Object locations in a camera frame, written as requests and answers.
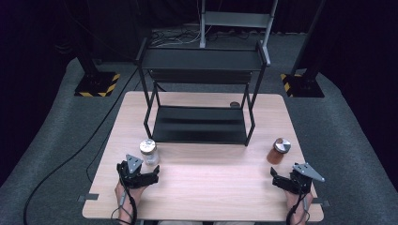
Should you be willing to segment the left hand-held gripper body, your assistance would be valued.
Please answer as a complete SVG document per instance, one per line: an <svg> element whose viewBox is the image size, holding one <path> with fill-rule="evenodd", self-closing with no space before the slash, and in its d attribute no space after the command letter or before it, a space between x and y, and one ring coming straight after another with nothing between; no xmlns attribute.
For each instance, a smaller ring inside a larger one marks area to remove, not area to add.
<svg viewBox="0 0 398 225"><path fill-rule="evenodd" d="M132 155L126 155L126 159L116 165L120 182L128 188L141 188L151 184L151 178L147 174L141 174L143 161Z"/></svg>

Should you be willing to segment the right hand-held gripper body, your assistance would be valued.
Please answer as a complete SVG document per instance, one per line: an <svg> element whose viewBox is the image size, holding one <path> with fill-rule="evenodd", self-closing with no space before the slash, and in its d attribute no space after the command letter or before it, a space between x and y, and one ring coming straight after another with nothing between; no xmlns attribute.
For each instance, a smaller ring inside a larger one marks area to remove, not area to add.
<svg viewBox="0 0 398 225"><path fill-rule="evenodd" d="M290 179L293 183L291 189L295 194L307 194L311 192L313 180L324 182L325 178L317 172L308 162L303 164L295 163L290 173Z"/></svg>

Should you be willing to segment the clear jar with silver lid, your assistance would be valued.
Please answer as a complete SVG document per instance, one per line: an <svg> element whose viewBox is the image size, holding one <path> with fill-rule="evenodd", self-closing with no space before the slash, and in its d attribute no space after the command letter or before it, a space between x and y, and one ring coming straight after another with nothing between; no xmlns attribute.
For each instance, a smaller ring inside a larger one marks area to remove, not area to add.
<svg viewBox="0 0 398 225"><path fill-rule="evenodd" d="M154 166L160 162L160 157L157 151L157 144L151 139L146 139L140 142L139 149L143 155L146 165Z"/></svg>

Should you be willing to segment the black metal shelf rack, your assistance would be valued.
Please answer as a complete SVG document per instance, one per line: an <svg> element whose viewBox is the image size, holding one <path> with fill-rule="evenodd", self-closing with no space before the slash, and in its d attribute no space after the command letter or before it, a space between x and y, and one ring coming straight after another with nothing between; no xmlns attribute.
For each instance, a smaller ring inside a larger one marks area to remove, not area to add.
<svg viewBox="0 0 398 225"><path fill-rule="evenodd" d="M145 39L135 65L146 101L144 127L158 143L248 144L255 128L253 106L267 59L252 49L153 48ZM162 104L162 83L235 84L244 87L239 108Z"/></svg>

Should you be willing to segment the person's right hand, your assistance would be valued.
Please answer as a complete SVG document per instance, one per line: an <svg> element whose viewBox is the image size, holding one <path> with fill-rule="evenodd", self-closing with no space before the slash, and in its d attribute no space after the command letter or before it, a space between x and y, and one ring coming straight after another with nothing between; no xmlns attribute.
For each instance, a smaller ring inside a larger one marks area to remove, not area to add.
<svg viewBox="0 0 398 225"><path fill-rule="evenodd" d="M291 193L289 191L284 192L285 197L286 197L286 206L287 209L290 210L297 206L296 211L293 215L293 218L301 218L304 216L305 210L309 209L309 206L311 205L313 201L313 194L308 193L303 200L299 200L299 195Z"/></svg>

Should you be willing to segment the person's left hand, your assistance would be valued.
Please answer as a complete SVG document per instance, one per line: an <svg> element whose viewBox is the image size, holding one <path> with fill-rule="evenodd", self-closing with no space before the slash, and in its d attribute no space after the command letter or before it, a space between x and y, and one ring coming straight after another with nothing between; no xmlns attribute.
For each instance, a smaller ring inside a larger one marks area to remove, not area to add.
<svg viewBox="0 0 398 225"><path fill-rule="evenodd" d="M122 214L132 214L133 206L130 203L130 198L133 198L135 204L138 205L141 201L141 196L145 191L145 187L139 188L130 188L125 190L120 182L117 183L115 187L115 196L117 199L118 205L121 207L120 215Z"/></svg>

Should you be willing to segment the black stand with striped base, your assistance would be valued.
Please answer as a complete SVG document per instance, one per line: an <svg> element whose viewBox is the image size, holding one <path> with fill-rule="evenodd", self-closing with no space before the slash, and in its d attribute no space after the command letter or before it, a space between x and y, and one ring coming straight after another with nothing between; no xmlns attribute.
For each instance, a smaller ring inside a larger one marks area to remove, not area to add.
<svg viewBox="0 0 398 225"><path fill-rule="evenodd" d="M79 97L110 96L120 75L115 72L98 71L85 45L77 44L74 51L84 70L84 76L75 88L75 95Z"/></svg>
<svg viewBox="0 0 398 225"><path fill-rule="evenodd" d="M305 54L308 43L314 32L325 3L326 0L319 0L319 5L317 7L316 13L312 20L306 38L304 39L304 42L300 48L294 66L292 66L289 74L281 75L284 91L290 98L322 98L324 96L319 84L316 81L315 76L308 76L305 73L297 74L297 71L299 70L301 60L303 58L303 55Z"/></svg>

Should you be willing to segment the grey metal stand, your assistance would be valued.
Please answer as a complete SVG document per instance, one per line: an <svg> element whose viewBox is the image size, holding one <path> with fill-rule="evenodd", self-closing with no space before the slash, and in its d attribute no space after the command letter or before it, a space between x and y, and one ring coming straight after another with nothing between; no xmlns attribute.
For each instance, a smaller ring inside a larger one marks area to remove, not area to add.
<svg viewBox="0 0 398 225"><path fill-rule="evenodd" d="M275 12L279 0L272 0L271 10L266 14L243 13L243 12L223 12L206 10L206 1L201 0L200 9L200 42L199 47L206 46L206 27L211 26L233 26L246 28L261 28L265 30L264 38L260 41L264 55L267 59L267 65L270 65L268 53L268 38L275 18Z"/></svg>

